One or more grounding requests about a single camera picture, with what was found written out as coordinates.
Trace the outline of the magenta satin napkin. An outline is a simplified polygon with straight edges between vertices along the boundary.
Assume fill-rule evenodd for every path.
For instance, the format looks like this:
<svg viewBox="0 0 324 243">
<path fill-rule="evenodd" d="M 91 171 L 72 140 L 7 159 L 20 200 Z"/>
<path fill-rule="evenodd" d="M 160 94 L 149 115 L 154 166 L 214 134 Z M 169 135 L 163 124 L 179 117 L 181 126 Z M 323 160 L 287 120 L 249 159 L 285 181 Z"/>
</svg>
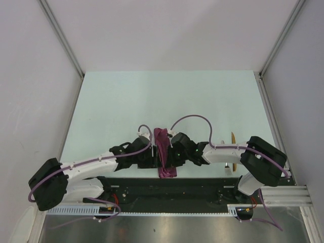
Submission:
<svg viewBox="0 0 324 243">
<path fill-rule="evenodd" d="M 170 140 L 168 138 L 168 130 L 154 128 L 154 141 L 158 151 L 161 166 L 158 168 L 158 175 L 161 179 L 174 178 L 177 176 L 176 168 L 166 168 L 168 158 L 168 147 Z"/>
</svg>

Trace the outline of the silver metal fork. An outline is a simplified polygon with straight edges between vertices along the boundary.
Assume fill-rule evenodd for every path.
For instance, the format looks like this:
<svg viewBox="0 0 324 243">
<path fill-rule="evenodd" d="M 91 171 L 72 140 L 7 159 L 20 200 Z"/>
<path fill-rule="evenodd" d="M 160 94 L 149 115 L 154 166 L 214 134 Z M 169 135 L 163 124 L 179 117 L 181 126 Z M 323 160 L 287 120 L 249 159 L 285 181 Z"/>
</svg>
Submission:
<svg viewBox="0 0 324 243">
<path fill-rule="evenodd" d="M 228 163 L 225 163 L 224 171 L 225 171 L 225 175 L 227 177 L 231 177 L 232 176 L 232 171 L 231 171 L 231 168 L 230 168 L 230 166 L 229 166 Z"/>
</svg>

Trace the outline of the gold butter knife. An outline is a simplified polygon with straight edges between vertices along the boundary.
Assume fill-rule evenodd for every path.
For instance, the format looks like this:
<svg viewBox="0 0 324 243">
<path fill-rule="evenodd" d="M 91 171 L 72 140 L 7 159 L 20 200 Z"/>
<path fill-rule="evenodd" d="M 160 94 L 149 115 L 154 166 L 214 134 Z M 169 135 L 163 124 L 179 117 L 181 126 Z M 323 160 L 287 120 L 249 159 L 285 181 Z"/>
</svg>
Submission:
<svg viewBox="0 0 324 243">
<path fill-rule="evenodd" d="M 233 132 L 231 132 L 231 143 L 236 144 L 236 138 L 235 138 L 235 135 Z M 235 161 L 235 163 L 232 164 L 232 171 L 236 172 L 237 171 L 237 162 L 239 161 L 239 159 L 237 157 L 236 151 L 234 151 L 233 154 L 236 156 L 236 161 Z"/>
</svg>

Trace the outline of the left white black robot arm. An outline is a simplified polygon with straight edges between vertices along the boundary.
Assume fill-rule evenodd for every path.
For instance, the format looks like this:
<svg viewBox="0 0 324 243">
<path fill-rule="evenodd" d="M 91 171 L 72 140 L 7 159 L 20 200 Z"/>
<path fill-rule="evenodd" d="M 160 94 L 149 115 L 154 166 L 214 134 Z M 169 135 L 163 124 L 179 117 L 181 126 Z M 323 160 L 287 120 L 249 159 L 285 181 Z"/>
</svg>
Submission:
<svg viewBox="0 0 324 243">
<path fill-rule="evenodd" d="M 140 169 L 155 168 L 157 146 L 149 135 L 140 135 L 133 142 L 109 148 L 96 157 L 61 163 L 48 159 L 28 182 L 28 200 L 40 211 L 50 210 L 62 202 L 104 203 L 111 209 L 119 198 L 107 179 L 107 173 L 137 165 Z"/>
</svg>

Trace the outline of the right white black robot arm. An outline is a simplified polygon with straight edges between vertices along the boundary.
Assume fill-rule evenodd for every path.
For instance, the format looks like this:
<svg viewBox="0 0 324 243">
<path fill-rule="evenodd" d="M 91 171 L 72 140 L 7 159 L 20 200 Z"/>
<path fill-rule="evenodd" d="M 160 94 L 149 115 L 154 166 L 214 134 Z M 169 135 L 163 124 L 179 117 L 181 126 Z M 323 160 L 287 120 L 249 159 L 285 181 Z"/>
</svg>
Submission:
<svg viewBox="0 0 324 243">
<path fill-rule="evenodd" d="M 197 166 L 211 164 L 238 164 L 247 169 L 234 188 L 234 199 L 246 203 L 252 194 L 263 186 L 277 187 L 284 170 L 287 156 L 258 136 L 247 143 L 211 145 L 210 142 L 195 143 L 184 133 L 168 130 L 171 146 L 167 165 L 177 167 L 186 160 Z"/>
</svg>

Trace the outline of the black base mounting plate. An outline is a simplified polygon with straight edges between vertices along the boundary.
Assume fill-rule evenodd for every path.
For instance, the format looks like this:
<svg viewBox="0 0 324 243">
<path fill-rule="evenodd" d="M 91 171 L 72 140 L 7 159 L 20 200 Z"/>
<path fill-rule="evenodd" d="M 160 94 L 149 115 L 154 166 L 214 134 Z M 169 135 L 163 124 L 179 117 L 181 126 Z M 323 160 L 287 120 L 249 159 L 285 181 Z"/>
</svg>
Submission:
<svg viewBox="0 0 324 243">
<path fill-rule="evenodd" d="M 257 190 L 251 196 L 239 192 L 237 178 L 136 179 L 97 177 L 79 181 L 50 193 L 47 206 L 52 209 L 63 201 L 119 205 L 123 213 L 199 214 L 224 213 L 228 204 L 260 203 Z"/>
</svg>

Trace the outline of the right aluminium frame post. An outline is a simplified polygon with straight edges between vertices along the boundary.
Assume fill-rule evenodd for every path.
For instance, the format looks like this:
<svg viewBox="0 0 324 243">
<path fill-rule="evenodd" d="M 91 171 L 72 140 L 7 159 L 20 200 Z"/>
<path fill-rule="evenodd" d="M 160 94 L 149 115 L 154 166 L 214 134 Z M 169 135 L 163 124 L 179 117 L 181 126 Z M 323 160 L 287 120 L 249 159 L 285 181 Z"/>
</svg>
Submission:
<svg viewBox="0 0 324 243">
<path fill-rule="evenodd" d="M 267 72 L 268 68 L 270 67 L 271 63 L 273 62 L 275 56 L 277 55 L 278 51 L 280 50 L 282 44 L 284 43 L 285 39 L 288 37 L 288 34 L 292 30 L 295 22 L 297 21 L 299 15 L 301 14 L 303 7 L 307 3 L 307 0 L 298 0 L 294 5 L 291 13 L 287 21 L 285 22 L 278 38 L 276 39 L 274 46 L 272 47 L 269 55 L 265 63 L 263 64 L 261 70 L 259 71 L 259 76 L 262 78 L 265 73 Z"/>
</svg>

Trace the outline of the aluminium front rail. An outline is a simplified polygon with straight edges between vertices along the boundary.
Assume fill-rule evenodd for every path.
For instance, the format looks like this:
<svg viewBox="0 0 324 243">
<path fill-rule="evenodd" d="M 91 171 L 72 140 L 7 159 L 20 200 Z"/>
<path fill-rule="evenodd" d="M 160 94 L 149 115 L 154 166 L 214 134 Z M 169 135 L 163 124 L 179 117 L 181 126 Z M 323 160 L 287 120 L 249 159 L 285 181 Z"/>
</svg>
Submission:
<svg viewBox="0 0 324 243">
<path fill-rule="evenodd" d="M 36 198 L 40 210 L 49 210 L 61 203 L 99 203 L 114 199 L 122 205 L 137 199 L 158 200 L 206 200 L 215 204 L 249 204 L 253 199 L 267 205 L 306 206 L 312 201 L 305 187 L 263 187 L 252 195 L 234 193 L 233 186 L 105 186 L 103 191 L 94 183 L 51 192 Z"/>
</svg>

